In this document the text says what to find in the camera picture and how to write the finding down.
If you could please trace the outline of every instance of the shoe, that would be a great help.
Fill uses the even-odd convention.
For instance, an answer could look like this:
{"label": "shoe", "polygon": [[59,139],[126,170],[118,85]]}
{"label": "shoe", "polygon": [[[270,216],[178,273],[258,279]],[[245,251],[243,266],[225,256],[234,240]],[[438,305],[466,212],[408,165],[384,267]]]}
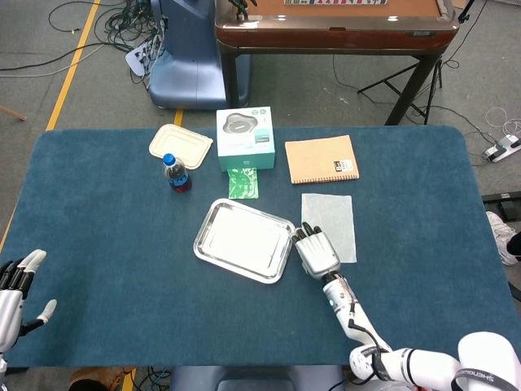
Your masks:
{"label": "shoe", "polygon": [[71,375],[71,384],[79,380],[94,380],[105,386],[107,391],[114,391],[118,385],[123,383],[125,375],[130,373],[132,370],[132,367],[82,368]]}
{"label": "shoe", "polygon": [[502,220],[501,217],[497,216],[493,212],[487,212],[488,222],[492,227],[492,232],[494,234],[494,239],[496,240],[497,251],[501,256],[501,261],[503,265],[512,266],[518,263],[518,259],[510,254],[506,250],[506,245],[512,239],[512,236],[515,235],[514,228],[510,228],[507,226]]}

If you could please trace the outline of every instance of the white sneaker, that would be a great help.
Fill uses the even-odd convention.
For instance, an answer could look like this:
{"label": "white sneaker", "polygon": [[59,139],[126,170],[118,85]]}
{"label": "white sneaker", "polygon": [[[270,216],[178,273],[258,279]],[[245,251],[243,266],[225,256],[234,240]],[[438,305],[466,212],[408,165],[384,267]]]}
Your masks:
{"label": "white sneaker", "polygon": [[514,228],[507,226],[501,220],[501,217],[497,216],[493,212],[487,212],[487,217],[488,222],[492,227],[494,239],[496,240],[497,251],[499,252],[499,255],[501,255],[503,265],[512,266],[517,264],[518,259],[506,250],[506,245],[508,242],[510,242],[512,236],[515,235]]}

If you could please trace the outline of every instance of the black tripod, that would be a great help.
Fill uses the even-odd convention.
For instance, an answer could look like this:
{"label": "black tripod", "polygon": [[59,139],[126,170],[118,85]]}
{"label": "black tripod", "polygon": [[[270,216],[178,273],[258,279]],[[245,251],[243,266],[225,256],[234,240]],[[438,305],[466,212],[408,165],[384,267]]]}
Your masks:
{"label": "black tripod", "polygon": [[[469,10],[472,7],[472,4],[475,0],[469,0],[469,2],[466,4],[465,8],[463,9],[462,13],[458,17],[459,24],[465,23],[467,20],[469,20]],[[389,87],[393,92],[395,92],[398,95],[401,95],[401,91],[398,90],[389,80],[393,79],[394,77],[400,76],[402,73],[408,72],[412,69],[416,69],[419,63],[416,63],[414,65],[411,65],[410,67],[407,67],[405,69],[402,69],[399,72],[393,73],[391,76],[385,77],[384,79],[377,81],[367,87],[364,87],[360,90],[358,90],[358,94],[373,88],[375,86],[378,86],[380,84],[385,84],[387,87]],[[443,82],[441,80],[441,69],[443,67],[443,61],[441,59],[438,60],[434,67],[434,72],[432,73],[432,82],[431,82],[431,89],[429,90],[429,100],[427,101],[427,106],[425,107],[425,111],[423,111],[421,108],[416,106],[415,104],[411,104],[410,107],[414,109],[420,116],[424,118],[423,124],[426,125],[429,121],[429,113],[431,112],[431,105],[432,105],[432,99],[434,98],[434,93],[436,92],[436,83],[440,82],[440,88],[443,88]]]}

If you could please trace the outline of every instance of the table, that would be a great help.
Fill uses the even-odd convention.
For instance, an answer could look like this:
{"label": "table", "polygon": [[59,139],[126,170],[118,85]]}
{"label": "table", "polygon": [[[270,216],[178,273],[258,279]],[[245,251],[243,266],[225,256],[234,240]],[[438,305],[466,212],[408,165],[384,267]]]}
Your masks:
{"label": "table", "polygon": [[389,0],[385,6],[297,6],[260,0],[258,7],[249,7],[244,21],[236,19],[228,0],[216,0],[215,28],[227,103],[233,108],[239,101],[235,60],[241,54],[414,56],[418,66],[386,122],[398,125],[459,23],[450,0]]}
{"label": "table", "polygon": [[[295,250],[274,285],[195,257],[210,204],[228,194],[214,145],[193,188],[170,189],[148,152],[155,130],[65,130],[34,148],[0,261],[47,251],[25,318],[53,319],[6,354],[11,367],[346,364],[348,340]],[[215,130],[204,130],[210,137]],[[287,140],[350,134],[361,177],[290,184]],[[492,232],[454,128],[278,128],[275,168],[244,204],[294,223],[304,192],[352,196],[356,265],[343,265],[392,347],[455,355],[470,332],[521,351]],[[450,159],[440,157],[444,151]]]}

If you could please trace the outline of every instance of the blue table mat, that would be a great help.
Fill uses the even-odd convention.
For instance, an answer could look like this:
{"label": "blue table mat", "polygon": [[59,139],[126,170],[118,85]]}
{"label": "blue table mat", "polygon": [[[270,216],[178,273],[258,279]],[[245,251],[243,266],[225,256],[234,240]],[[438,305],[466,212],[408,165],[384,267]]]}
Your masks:
{"label": "blue table mat", "polygon": [[[201,131],[214,138],[215,131]],[[58,300],[20,338],[10,366],[346,364],[344,336],[293,249],[264,285],[195,257],[210,204],[228,194],[212,145],[177,194],[150,156],[155,130],[65,130],[34,148],[1,261],[48,253],[24,318]],[[350,134],[361,177],[294,186],[284,143]],[[343,265],[394,349],[457,357],[470,332],[498,332],[521,352],[519,319],[466,146],[450,127],[279,128],[275,169],[244,204],[300,222],[301,194],[351,195],[355,265]]]}

